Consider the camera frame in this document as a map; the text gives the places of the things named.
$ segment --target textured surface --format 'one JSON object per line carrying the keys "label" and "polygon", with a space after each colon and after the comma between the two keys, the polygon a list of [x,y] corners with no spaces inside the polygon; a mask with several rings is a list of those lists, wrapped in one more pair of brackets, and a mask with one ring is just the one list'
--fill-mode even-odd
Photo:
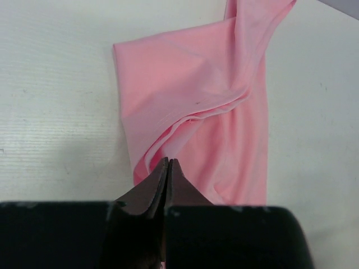
{"label": "textured surface", "polygon": [[[0,1],[0,199],[131,188],[112,44],[221,20],[225,6],[148,3]],[[299,218],[318,269],[359,267],[358,33],[359,21],[301,0],[266,54],[268,201]]]}

